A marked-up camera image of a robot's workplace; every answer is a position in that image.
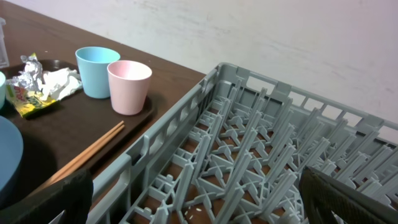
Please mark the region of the white paper napkin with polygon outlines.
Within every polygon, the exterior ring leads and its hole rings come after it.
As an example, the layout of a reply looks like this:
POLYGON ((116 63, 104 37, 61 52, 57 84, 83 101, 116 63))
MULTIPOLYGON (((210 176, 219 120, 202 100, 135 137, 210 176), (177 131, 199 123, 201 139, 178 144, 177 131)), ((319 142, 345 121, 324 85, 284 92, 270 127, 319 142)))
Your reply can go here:
POLYGON ((77 70, 70 68, 62 68, 54 72, 44 71, 43 81, 41 100, 51 98, 60 101, 83 88, 80 74, 77 70))

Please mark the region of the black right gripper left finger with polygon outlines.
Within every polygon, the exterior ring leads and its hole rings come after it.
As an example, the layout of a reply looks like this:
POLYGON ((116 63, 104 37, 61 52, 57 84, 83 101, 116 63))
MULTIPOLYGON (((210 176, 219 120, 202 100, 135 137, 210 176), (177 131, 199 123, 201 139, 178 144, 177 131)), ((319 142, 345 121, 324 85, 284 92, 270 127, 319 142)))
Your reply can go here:
POLYGON ((93 180, 80 169, 62 180, 1 210, 1 223, 85 223, 92 204, 93 180))

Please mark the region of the yellow foil snack wrapper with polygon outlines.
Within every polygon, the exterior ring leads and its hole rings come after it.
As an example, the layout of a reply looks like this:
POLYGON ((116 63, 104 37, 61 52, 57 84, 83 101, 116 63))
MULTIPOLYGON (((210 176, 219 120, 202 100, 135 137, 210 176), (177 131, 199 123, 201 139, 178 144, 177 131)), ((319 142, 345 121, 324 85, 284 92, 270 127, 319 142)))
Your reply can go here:
POLYGON ((43 83, 43 66, 35 53, 21 56, 23 69, 6 80, 6 100, 22 118, 54 105, 57 101, 45 96, 39 87, 43 83))

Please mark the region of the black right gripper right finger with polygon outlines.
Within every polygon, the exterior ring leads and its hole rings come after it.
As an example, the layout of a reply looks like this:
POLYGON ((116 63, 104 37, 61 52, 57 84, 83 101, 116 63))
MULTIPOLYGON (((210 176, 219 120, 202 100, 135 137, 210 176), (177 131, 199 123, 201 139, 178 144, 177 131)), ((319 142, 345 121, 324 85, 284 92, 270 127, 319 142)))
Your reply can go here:
POLYGON ((298 186, 309 223, 397 224, 397 211, 306 166, 298 186))

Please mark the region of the light blue plastic cup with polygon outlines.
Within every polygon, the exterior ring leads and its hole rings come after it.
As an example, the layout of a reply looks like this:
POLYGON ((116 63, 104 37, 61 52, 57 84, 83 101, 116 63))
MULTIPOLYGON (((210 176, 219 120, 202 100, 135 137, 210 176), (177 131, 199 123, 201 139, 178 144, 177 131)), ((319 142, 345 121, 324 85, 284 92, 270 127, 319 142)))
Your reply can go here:
POLYGON ((105 47, 83 47, 75 52, 75 56, 85 94, 91 98, 109 98, 107 67, 118 61, 120 54, 105 47))

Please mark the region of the small light blue bowl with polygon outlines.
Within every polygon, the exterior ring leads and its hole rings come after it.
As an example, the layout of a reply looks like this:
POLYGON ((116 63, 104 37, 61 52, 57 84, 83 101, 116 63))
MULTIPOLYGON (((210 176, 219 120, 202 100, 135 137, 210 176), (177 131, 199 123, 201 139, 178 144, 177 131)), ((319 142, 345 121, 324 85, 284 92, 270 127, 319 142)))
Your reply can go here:
POLYGON ((6 76, 3 72, 0 72, 0 109, 5 104, 6 100, 6 76))

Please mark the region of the pink plastic cup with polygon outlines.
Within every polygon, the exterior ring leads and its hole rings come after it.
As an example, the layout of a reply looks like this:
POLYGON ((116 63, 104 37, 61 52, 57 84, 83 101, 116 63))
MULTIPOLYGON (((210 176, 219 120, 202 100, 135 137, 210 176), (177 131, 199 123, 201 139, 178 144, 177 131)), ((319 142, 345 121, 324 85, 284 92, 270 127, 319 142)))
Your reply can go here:
POLYGON ((147 97, 152 70, 131 60, 110 63, 107 69, 113 110, 129 116, 138 114, 147 97))

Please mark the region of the dark blue plate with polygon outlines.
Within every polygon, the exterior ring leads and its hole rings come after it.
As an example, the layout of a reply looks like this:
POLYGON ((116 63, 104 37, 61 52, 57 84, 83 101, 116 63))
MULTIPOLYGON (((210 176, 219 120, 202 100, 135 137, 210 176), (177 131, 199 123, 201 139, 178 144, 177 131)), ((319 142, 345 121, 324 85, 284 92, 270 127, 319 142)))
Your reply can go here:
POLYGON ((19 174, 24 143, 19 129, 1 117, 1 203, 12 191, 19 174))

